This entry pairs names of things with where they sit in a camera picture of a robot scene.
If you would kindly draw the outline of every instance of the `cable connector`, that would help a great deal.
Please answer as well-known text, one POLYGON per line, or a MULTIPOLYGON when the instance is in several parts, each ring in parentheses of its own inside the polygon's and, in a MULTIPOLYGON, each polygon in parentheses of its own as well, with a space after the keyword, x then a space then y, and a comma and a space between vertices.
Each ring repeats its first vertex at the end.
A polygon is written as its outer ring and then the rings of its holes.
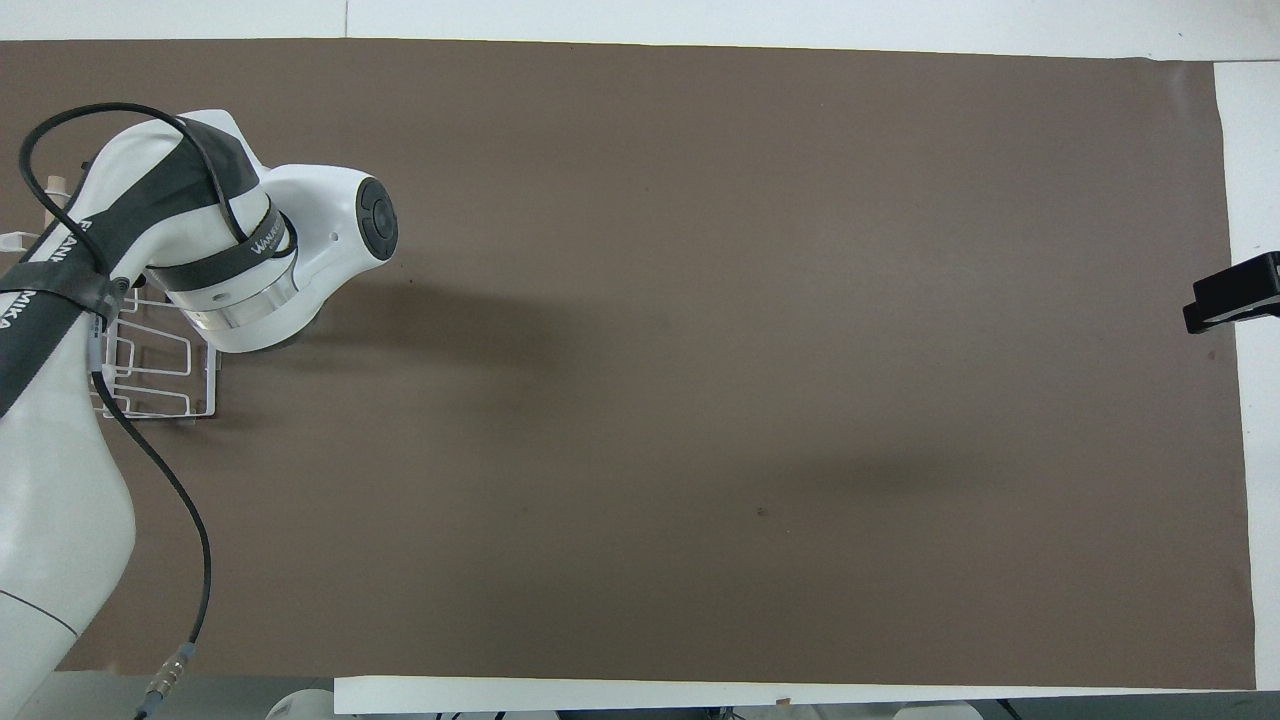
POLYGON ((134 715, 136 719, 142 720, 156 711, 160 702, 164 701, 165 696, 182 679, 182 674, 187 669, 187 662, 191 662, 191 656, 195 653, 196 646, 193 643, 182 643, 178 652, 174 652, 169 660, 165 660, 160 670, 156 671, 155 678, 151 678, 151 683, 147 684, 146 694, 142 696, 142 705, 138 706, 138 712, 134 715))
POLYGON ((88 329, 88 372, 102 372, 102 357, 106 355, 106 320, 93 315, 93 324, 88 329))

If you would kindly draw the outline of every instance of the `black clamp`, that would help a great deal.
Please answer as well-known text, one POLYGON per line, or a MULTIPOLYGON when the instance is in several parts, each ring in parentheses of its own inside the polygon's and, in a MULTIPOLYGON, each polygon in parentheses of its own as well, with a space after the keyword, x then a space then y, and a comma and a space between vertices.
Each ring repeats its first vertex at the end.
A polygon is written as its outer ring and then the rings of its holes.
POLYGON ((1215 325, 1280 316, 1280 252, 1257 258, 1192 283, 1196 302, 1183 307, 1187 332, 1198 334, 1215 325))

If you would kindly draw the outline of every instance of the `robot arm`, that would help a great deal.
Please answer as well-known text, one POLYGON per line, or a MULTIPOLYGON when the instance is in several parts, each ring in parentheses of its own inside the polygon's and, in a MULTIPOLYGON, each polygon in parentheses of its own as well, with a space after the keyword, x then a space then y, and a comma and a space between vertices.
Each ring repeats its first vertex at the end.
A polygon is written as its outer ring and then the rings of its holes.
POLYGON ((191 143, 146 122, 90 165, 67 214, 0 277, 0 719, 14 716, 119 582, 133 507, 84 377, 100 315, 142 274, 215 348, 270 347, 396 249, 366 173, 262 165, 230 115, 182 117, 221 183, 233 232, 191 143))

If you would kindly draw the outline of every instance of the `metal connector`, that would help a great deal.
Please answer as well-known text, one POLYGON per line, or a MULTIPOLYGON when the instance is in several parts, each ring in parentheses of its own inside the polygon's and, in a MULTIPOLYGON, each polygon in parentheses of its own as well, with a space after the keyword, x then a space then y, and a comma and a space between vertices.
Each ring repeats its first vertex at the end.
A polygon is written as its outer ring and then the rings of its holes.
POLYGON ((182 674, 187 670, 187 662, 191 662, 191 656, 196 653, 196 646, 192 643, 182 643, 178 652, 169 656, 160 670, 156 671, 155 678, 151 678, 151 683, 147 684, 146 694, 142 697, 142 705, 138 706, 137 717, 147 717, 155 712, 156 707, 160 706, 160 701, 173 691, 178 680, 182 679, 182 674))

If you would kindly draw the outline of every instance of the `silver metal ring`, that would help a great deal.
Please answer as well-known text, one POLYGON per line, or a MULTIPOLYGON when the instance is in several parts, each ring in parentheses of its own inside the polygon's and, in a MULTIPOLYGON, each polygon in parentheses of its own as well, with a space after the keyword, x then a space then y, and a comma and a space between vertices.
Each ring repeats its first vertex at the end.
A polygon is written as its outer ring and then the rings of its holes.
POLYGON ((229 331, 261 320, 298 293, 298 287, 293 284, 293 266, 297 260, 298 254, 294 252, 289 266, 280 273, 280 277, 239 302, 218 310, 183 310, 183 313, 196 327, 205 331, 229 331))

